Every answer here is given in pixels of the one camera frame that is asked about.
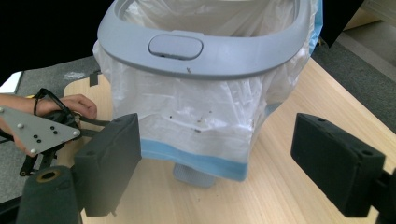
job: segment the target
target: wooden table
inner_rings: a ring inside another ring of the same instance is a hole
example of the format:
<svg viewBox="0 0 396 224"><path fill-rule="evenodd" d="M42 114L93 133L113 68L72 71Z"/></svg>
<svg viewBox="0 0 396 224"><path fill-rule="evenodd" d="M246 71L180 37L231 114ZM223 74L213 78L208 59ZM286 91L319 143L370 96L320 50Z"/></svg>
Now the wooden table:
<svg viewBox="0 0 396 224"><path fill-rule="evenodd" d="M99 86L89 87L88 79L83 79L64 91L74 93L98 104L99 119L111 118L110 86L103 76ZM367 218L344 217L291 158L298 112L327 119L382 151L388 172L396 167L396 135L310 60L295 91L262 126L246 181L218 179L210 189L201 189L175 180L172 162L143 159L118 215L84 217L84 223L375 223L374 208ZM73 151L83 141L62 149L59 163L70 166Z"/></svg>

